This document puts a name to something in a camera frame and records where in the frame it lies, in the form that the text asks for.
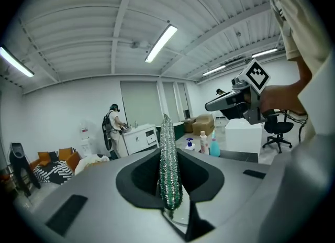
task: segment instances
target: white box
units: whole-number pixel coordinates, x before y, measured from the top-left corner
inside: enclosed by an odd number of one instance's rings
[[[250,125],[244,118],[232,119],[225,127],[228,151],[257,153],[262,144],[262,125]]]

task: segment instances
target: black and white pillow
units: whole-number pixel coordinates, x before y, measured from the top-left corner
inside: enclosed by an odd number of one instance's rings
[[[33,172],[39,182],[52,182],[60,185],[74,176],[65,161],[52,162],[45,167],[38,165]]]
[[[57,152],[49,152],[51,162],[59,161]]]

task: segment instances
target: backpack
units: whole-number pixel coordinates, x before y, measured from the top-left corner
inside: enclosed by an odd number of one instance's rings
[[[106,134],[106,133],[108,134],[112,130],[111,122],[110,122],[110,119],[109,119],[109,114],[110,114],[110,112],[107,115],[105,115],[104,120],[103,120],[102,128],[103,128],[103,133],[104,134]]]
[[[105,146],[108,151],[111,150],[111,137],[109,134],[112,130],[110,119],[109,119],[109,114],[110,112],[107,115],[105,115],[103,124],[102,124]]]

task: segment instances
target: blue bottle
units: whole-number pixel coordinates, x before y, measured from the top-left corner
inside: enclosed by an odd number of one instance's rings
[[[211,136],[211,144],[210,144],[210,150],[209,154],[213,157],[219,157],[220,156],[220,147],[218,142],[215,138],[215,130],[213,130],[212,136]]]

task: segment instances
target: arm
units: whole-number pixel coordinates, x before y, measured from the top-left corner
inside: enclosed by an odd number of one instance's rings
[[[298,99],[298,94],[311,80],[312,74],[301,56],[291,60],[298,64],[299,81],[292,85],[266,87],[261,95],[261,112],[269,109],[289,109],[295,112],[305,112]]]
[[[123,122],[120,121],[120,119],[119,119],[118,116],[115,117],[115,122],[116,122],[118,125],[120,125],[120,127],[123,127],[123,126],[124,126]]]

